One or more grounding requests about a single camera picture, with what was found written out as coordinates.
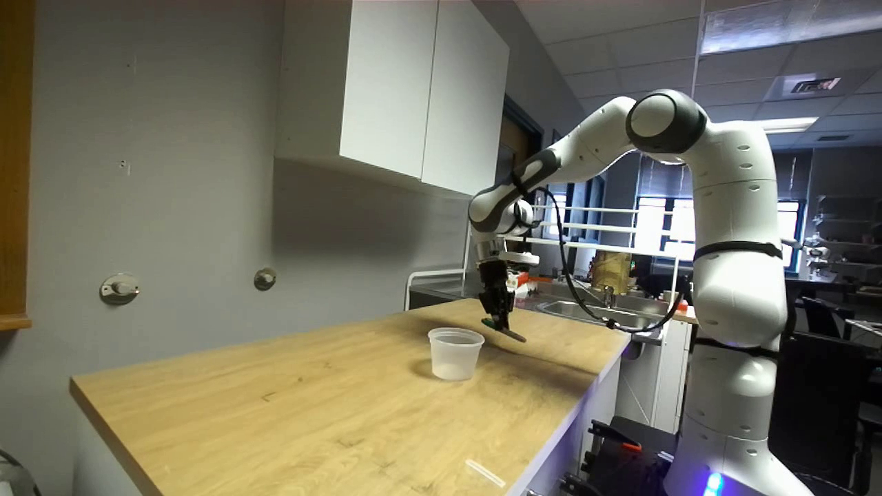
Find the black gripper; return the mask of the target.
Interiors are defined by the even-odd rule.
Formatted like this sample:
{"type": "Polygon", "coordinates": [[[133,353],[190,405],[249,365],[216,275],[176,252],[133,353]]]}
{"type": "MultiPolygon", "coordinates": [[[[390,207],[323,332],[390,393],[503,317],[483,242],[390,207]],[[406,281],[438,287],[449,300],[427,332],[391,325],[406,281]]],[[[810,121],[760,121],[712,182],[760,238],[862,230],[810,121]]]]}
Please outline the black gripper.
{"type": "Polygon", "coordinates": [[[516,289],[512,289],[516,275],[505,263],[491,260],[479,266],[479,281],[483,281],[479,304],[487,313],[485,322],[496,329],[496,317],[498,317],[498,329],[507,332],[511,329],[507,315],[512,313],[512,300],[516,300],[516,289]]]}

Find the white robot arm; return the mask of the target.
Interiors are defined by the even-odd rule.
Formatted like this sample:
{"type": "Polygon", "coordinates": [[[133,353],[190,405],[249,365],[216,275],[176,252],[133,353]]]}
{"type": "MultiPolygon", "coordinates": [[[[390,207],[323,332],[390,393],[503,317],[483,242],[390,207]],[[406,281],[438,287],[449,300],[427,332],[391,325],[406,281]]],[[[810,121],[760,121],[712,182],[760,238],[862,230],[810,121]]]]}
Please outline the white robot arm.
{"type": "Polygon", "coordinates": [[[697,344],[664,495],[813,496],[770,449],[778,387],[773,347],[788,322],[788,300],[778,171],[759,125],[718,125],[672,88],[614,96],[507,180],[479,191],[469,225],[485,322],[496,332],[511,325],[516,258],[498,238],[530,220],[526,196],[549,182],[593,180],[629,151],[693,171],[697,344]]]}

